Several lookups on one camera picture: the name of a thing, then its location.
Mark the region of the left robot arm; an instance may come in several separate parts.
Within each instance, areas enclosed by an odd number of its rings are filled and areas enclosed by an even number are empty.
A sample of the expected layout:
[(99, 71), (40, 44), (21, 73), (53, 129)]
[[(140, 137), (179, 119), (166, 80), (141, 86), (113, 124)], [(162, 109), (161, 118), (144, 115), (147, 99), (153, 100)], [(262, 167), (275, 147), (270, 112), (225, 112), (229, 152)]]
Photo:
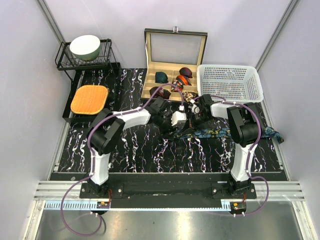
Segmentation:
[(135, 126), (154, 124), (160, 133), (170, 135), (175, 132), (179, 112), (166, 112), (168, 102), (158, 97), (142, 107), (127, 111), (112, 112), (102, 110), (87, 130), (91, 169), (87, 183), (90, 192), (97, 198), (108, 193), (109, 158), (118, 144), (123, 131)]

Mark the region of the blue patterned necktie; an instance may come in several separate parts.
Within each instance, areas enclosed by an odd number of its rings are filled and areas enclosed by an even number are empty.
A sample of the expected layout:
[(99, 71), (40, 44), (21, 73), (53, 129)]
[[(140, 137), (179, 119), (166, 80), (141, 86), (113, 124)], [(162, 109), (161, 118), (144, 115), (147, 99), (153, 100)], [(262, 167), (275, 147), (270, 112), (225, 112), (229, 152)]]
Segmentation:
[[(229, 127), (201, 129), (201, 130), (196, 130), (192, 133), (175, 133), (174, 138), (175, 139), (231, 138), (231, 132)], [(274, 138), (279, 144), (285, 141), (283, 136), (270, 126), (265, 127), (264, 131), (261, 132), (261, 138)]]

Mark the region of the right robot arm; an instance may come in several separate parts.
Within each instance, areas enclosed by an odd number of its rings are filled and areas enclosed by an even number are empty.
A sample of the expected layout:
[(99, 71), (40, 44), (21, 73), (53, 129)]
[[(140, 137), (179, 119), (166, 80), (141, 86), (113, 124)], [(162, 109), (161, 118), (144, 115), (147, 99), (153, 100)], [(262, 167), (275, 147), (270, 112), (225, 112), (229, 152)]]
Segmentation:
[(211, 95), (205, 94), (192, 100), (190, 126), (197, 128), (214, 118), (228, 121), (235, 154), (226, 189), (228, 195), (236, 199), (251, 188), (253, 154), (265, 128), (253, 102), (237, 103), (220, 99), (221, 102), (215, 102)]

